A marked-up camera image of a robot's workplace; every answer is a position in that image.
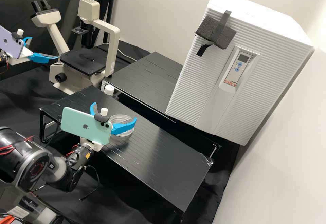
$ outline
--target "white knob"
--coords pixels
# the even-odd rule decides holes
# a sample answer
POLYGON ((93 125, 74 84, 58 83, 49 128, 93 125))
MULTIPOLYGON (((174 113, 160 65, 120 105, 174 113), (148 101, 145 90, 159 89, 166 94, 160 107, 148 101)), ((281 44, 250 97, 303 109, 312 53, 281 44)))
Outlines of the white knob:
POLYGON ((107 108, 101 108, 101 116, 107 116, 108 115, 108 109, 107 108))
POLYGON ((22 35, 24 34, 24 30, 23 30, 23 29, 18 29, 18 30, 17 30, 17 34, 18 34, 19 36, 22 36, 22 35))
POLYGON ((104 93, 109 95, 109 96, 112 96, 113 93, 114 93, 114 86, 110 85, 110 84, 107 84, 104 88, 104 93))

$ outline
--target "white wall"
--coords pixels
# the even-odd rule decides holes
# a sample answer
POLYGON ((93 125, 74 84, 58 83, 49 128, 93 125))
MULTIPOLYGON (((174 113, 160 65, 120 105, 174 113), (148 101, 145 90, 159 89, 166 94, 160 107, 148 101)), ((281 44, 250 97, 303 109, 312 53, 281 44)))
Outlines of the white wall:
POLYGON ((326 222, 325 71, 317 50, 237 162, 214 224, 326 222))
POLYGON ((326 0, 321 0, 316 6, 317 12, 306 32, 311 40, 326 51, 326 0))
MULTIPOLYGON (((321 0, 251 0, 292 16, 305 30, 321 0)), ((184 63, 208 0, 115 0, 121 40, 184 63)))

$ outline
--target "display screen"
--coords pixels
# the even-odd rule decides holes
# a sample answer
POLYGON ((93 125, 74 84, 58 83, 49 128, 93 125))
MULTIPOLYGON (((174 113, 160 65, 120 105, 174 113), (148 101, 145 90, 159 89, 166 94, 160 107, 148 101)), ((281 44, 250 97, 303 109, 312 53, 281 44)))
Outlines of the display screen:
POLYGON ((247 63, 248 59, 249 59, 249 57, 245 56, 243 54, 240 54, 239 58, 238 58, 239 61, 244 62, 244 63, 247 63))

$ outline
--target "control panel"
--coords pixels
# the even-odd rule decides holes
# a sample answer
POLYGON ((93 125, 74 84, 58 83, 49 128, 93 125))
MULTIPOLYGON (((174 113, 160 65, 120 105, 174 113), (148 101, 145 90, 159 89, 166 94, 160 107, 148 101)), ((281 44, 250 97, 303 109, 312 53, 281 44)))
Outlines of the control panel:
POLYGON ((227 74, 224 83, 235 87, 252 58, 251 54, 240 51, 227 74))

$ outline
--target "mint green iphone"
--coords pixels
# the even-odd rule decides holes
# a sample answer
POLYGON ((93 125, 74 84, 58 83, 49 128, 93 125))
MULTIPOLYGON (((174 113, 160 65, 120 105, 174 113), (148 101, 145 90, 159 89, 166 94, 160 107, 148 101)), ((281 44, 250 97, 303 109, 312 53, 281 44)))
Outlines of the mint green iphone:
POLYGON ((106 145, 109 143, 112 123, 101 123, 95 120, 93 115, 64 107, 61 130, 106 145))

